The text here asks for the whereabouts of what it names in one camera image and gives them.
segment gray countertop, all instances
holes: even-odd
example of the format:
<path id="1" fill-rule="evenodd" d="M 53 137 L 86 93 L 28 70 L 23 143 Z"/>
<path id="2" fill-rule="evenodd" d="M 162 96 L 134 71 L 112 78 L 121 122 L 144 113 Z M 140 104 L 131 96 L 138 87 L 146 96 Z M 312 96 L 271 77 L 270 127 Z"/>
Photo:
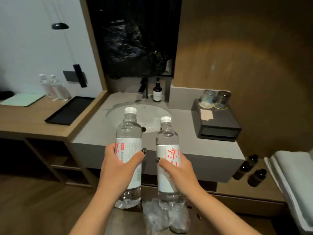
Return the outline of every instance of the gray countertop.
<path id="1" fill-rule="evenodd" d="M 114 93 L 102 104 L 88 123 L 77 134 L 72 143 L 106 146 L 115 142 L 116 128 L 106 118 L 112 107 L 118 104 L 134 104 L 140 95 L 135 93 Z M 172 115 L 173 129 L 178 133 L 181 152 L 184 154 L 232 158 L 244 160 L 237 142 L 217 141 L 197 138 L 194 130 L 191 111 L 169 109 L 165 102 L 153 102 L 151 97 L 142 100 L 141 104 L 150 104 L 166 109 Z M 156 150 L 156 134 L 143 133 L 142 146 L 148 150 Z"/>

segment water bottle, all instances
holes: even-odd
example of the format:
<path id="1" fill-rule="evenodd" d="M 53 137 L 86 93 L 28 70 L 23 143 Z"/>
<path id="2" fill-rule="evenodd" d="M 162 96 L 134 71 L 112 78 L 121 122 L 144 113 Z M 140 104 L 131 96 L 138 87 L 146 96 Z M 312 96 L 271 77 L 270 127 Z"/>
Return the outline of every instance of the water bottle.
<path id="1" fill-rule="evenodd" d="M 161 118 L 161 131 L 157 134 L 156 155 L 165 158 L 174 166 L 180 166 L 178 134 L 172 129 L 171 118 Z M 184 199 L 177 190 L 170 174 L 157 165 L 159 204 L 162 209 L 171 210 L 176 203 L 183 204 Z"/>
<path id="2" fill-rule="evenodd" d="M 52 88 L 55 91 L 55 93 L 57 94 L 58 98 L 62 102 L 67 102 L 68 101 L 67 90 L 62 85 L 60 80 L 57 79 L 55 75 L 50 75 L 50 82 L 51 82 Z"/>
<path id="3" fill-rule="evenodd" d="M 124 121 L 117 127 L 115 154 L 122 162 L 128 162 L 131 157 L 142 149 L 142 128 L 137 123 L 137 109 L 126 107 Z M 125 192 L 115 203 L 116 208 L 128 209 L 139 204 L 141 200 L 141 164 L 135 169 L 131 182 Z"/>
<path id="4" fill-rule="evenodd" d="M 44 87 L 46 95 L 50 97 L 53 101 L 58 99 L 55 91 L 52 88 L 50 81 L 46 78 L 44 74 L 40 74 L 40 83 Z"/>

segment hand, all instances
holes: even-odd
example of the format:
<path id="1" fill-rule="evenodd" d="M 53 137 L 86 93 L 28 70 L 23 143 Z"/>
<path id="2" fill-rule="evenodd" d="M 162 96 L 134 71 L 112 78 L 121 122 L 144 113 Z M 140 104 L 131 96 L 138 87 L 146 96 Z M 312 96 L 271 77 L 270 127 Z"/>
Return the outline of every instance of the hand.
<path id="1" fill-rule="evenodd" d="M 179 167 L 174 166 L 165 158 L 157 157 L 156 162 L 159 163 L 159 166 L 169 172 L 177 189 L 184 196 L 190 199 L 192 194 L 197 193 L 199 190 L 203 189 L 199 185 L 191 162 L 183 154 L 181 154 L 180 158 L 181 164 Z"/>
<path id="2" fill-rule="evenodd" d="M 106 146 L 97 191 L 102 190 L 112 194 L 115 202 L 127 189 L 136 167 L 141 163 L 145 154 L 146 148 L 143 148 L 124 163 L 115 155 L 115 143 Z"/>

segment black faucet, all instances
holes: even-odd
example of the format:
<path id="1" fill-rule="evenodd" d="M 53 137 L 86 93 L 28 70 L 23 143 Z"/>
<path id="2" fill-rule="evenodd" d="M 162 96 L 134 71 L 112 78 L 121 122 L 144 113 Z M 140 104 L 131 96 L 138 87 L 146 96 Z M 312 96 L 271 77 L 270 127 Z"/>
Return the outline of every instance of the black faucet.
<path id="1" fill-rule="evenodd" d="M 143 99 L 148 99 L 148 78 L 147 77 L 143 77 L 141 79 L 141 87 L 139 88 L 139 93 L 142 94 L 142 98 Z"/>

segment white sink basin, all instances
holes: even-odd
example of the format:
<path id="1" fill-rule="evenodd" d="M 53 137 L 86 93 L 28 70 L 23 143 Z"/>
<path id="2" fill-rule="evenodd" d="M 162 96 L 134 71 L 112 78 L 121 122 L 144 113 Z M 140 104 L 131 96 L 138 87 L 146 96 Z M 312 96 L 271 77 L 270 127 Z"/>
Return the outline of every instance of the white sink basin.
<path id="1" fill-rule="evenodd" d="M 141 127 L 145 127 L 145 133 L 151 133 L 160 130 L 160 118 L 163 116 L 170 116 L 171 114 L 157 106 L 133 104 L 120 106 L 118 108 L 110 110 L 106 117 L 117 128 L 117 126 L 123 122 L 124 113 L 126 107 L 135 107 L 137 109 L 137 123 Z"/>

